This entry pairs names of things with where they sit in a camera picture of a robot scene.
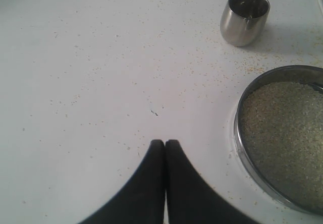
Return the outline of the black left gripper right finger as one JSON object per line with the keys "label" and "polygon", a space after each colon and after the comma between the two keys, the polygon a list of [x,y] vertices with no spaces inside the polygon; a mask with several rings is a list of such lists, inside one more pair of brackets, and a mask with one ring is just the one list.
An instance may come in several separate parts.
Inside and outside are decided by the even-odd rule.
{"label": "black left gripper right finger", "polygon": [[169,223],[256,223],[205,182],[178,140],[165,144],[165,167]]}

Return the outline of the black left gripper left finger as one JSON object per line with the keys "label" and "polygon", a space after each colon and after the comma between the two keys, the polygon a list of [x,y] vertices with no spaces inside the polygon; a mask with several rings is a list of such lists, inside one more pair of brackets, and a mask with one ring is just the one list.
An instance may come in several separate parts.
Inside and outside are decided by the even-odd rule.
{"label": "black left gripper left finger", "polygon": [[152,140],[139,167],[120,191],[82,223],[163,223],[165,145]]}

